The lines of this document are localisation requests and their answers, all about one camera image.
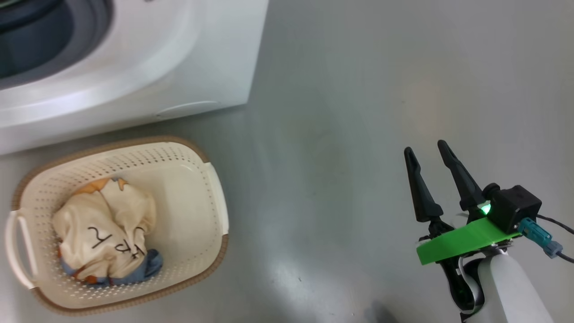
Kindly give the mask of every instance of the basket rim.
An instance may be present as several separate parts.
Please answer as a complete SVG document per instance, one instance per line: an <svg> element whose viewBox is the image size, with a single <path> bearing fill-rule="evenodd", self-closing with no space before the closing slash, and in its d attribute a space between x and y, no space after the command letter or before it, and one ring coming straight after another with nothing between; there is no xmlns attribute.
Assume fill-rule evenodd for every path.
<svg viewBox="0 0 574 323"><path fill-rule="evenodd" d="M17 211L20 209L20 203L22 199L22 194L24 190L28 186L28 184L39 174L42 172L49 170L50 168L54 168L56 166L65 164L67 162L71 162L76 159L80 159L83 157L87 157L89 155L95 155L97 153L112 151L120 148L126 148L131 146L138 146L138 145L145 145L145 144L153 144L153 143L178 143L184 146L189 147L193 150L196 154L199 155L199 158L204 163L208 163L209 159L205 155L201 149L199 149L195 144L191 143L188 140L176 137L176 136L154 136L154 137L145 137L145 138L138 138L138 139L128 139L123 141L117 141L115 143L110 143L106 145L101 145L95 148L85 149L79 152L72 153L70 155L61 157L54 161L49 162L48 164L44 164L32 169L18 184L16 189L14 190L14 195L12 195L12 203L11 203L11 210Z"/></svg>
<svg viewBox="0 0 574 323"><path fill-rule="evenodd" d="M130 140L117 141L115 143L106 144L106 145L102 145L102 146L95 147L95 148L85 149L83 151L79 151L79 152L61 157L61 158L56 159L52 162L44 164L43 166L39 166L39 167L32 169L30 172L28 172L28 174L26 174L26 176L24 178L22 178L22 180L18 184L17 188L15 189L14 195L12 197L11 209L12 209L12 211L16 211L16 210L20 209L22 195L24 193L24 190L27 188L28 184L36 176L38 176L39 174L41 174L42 172L44 172L46 170L49 170L50 168L62 165L62 164L67 163L67 162L71 162L73 160L77 160L77 159L86 157L89 155L94 155L97 153L112 151L115 149L126 148L126 147L131 147L131 146L136 146L136 145L163 143L163 142L178 143L178 144L185 145L185 146L189 147L191 150L193 150L196 154L198 154L204 163L209 162L209 159L207 158L205 153L203 151L201 151L201 149L199 149L195 144L189 142L188 140L185 140L185 139L182 139L182 138L179 138L176 136L154 136L154 137L145 137L145 138L140 138L140 139L130 139ZM158 299L158 298L163 297L163 296L167 296L169 294L180 291L186 287L189 287L189 286L196 284L196 283L202 281L203 279L207 278L208 276L213 274L213 272L219 267L219 265L223 261L223 258L225 257L225 254L227 251L228 241L229 241L228 234L222 235L222 244L221 244L221 248L219 249L219 253L218 253L217 257L215 258L214 262L203 272L201 272L201 273L199 273L199 274L197 274L191 278L188 278L182 282L179 282L177 284L171 285L171 286L166 287L164 289L154 291L152 293L142 295L139 297L130 298L130 299L126 299L123 301L109 303L109 304L105 304L105 305L85 307L85 308L81 308L81 309L71 309L68 307L60 306L60 305L52 302L48 297L46 297L46 295L44 295L44 293L42 292L40 287L34 287L30 291L35 296L35 298L39 301L39 303L42 304L45 308L47 308L48 310L50 310L54 313L61 314L64 316L86 316L86 315L90 315L90 314L99 314L99 313L104 313L104 312L110 312L113 310L124 309L124 308L131 307L134 305L139 305L139 304L142 304L145 302L149 302L149 301L152 301L154 299Z"/></svg>

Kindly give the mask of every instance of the green mount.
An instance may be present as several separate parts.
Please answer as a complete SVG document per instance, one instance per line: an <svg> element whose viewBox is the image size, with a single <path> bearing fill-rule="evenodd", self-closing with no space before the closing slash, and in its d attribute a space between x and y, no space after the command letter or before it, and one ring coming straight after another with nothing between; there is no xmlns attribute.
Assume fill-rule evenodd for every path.
<svg viewBox="0 0 574 323"><path fill-rule="evenodd" d="M417 254L421 264L426 265L479 250L519 235L518 232L505 234L485 217L462 228L443 233L418 246Z"/></svg>

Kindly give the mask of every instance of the crumpled cloth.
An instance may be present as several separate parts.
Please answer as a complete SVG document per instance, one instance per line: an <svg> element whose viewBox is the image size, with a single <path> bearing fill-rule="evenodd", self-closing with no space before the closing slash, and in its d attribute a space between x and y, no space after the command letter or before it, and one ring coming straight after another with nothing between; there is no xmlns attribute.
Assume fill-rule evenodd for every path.
<svg viewBox="0 0 574 323"><path fill-rule="evenodd" d="M147 280L163 259L145 247L156 225L153 196L123 179L101 179L82 187L52 218L62 242L64 271L93 285Z"/></svg>

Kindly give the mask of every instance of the laundry basket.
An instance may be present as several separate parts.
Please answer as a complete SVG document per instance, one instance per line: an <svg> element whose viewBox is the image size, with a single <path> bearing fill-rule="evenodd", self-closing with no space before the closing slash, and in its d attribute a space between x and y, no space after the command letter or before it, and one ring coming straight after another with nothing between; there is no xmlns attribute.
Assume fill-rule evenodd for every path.
<svg viewBox="0 0 574 323"><path fill-rule="evenodd" d="M110 177L155 197L157 224L146 246L162 254L164 266L146 282L90 287L64 273L51 219L75 190ZM177 137L123 141L40 167L16 189L12 210L6 250L16 277L42 305L68 316L122 309L186 288L211 275L227 249L227 208L217 173L204 153ZM29 270L19 257L17 224Z"/></svg>

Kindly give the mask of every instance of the blue fabric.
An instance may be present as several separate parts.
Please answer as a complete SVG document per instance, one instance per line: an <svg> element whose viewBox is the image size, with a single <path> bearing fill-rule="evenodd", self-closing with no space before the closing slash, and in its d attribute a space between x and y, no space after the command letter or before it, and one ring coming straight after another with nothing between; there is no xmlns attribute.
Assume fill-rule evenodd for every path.
<svg viewBox="0 0 574 323"><path fill-rule="evenodd" d="M62 268L64 269L65 273L72 276L76 270L72 269L68 264L64 261L63 258L60 258L60 263L62 264ZM122 285L122 284L132 284L132 283L139 283L144 282L151 277L157 275L157 273L161 270L161 267L164 265L164 259L161 257L160 253L157 252L155 249L148 250L148 254L145 255L142 263L136 268L131 274L124 278L109 278L109 277L97 277L97 283L95 284L88 284L89 286L98 286L98 287L105 287L110 285Z"/></svg>

